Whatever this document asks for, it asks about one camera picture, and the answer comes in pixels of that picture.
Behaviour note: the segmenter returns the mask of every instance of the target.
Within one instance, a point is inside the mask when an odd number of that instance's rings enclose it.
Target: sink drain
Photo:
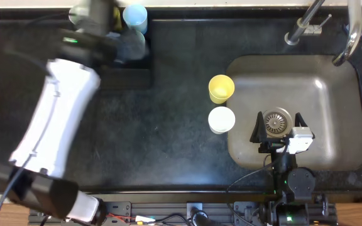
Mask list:
[[[290,132],[293,123],[290,114],[280,107],[267,110],[263,114],[263,120],[265,121],[266,132],[273,137],[286,135]]]

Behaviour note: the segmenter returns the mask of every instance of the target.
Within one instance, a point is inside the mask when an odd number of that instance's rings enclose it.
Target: green led indicator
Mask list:
[[[63,41],[70,42],[70,43],[78,43],[78,40],[76,40],[74,38],[67,38],[67,37],[64,37]]]

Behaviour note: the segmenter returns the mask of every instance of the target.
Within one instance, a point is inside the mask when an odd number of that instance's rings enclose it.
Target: wooden floor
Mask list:
[[[29,210],[15,204],[4,204],[0,214],[0,226],[25,226]],[[362,203],[337,204],[340,226],[362,226]]]

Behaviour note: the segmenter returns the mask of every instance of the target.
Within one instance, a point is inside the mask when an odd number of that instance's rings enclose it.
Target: faucet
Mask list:
[[[309,21],[322,6],[325,0],[315,0],[302,18],[299,18],[291,32],[285,35],[285,41],[289,45],[296,45],[300,36],[309,27]],[[348,0],[350,30],[345,49],[333,58],[333,65],[340,66],[354,53],[362,32],[362,14],[360,0]]]

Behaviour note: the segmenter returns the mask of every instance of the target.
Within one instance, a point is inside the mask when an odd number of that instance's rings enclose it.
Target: sink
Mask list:
[[[362,165],[358,77],[350,63],[335,67],[332,58],[242,56],[230,64],[227,75],[235,91],[227,107],[234,112],[236,124],[228,132],[228,149],[235,162],[249,169],[263,166],[266,154],[258,153],[259,144],[250,142],[256,116],[259,111],[281,108],[287,111],[282,112],[285,129],[293,126],[288,115],[294,121],[299,112],[315,134],[309,150],[297,154],[299,166],[343,171]]]

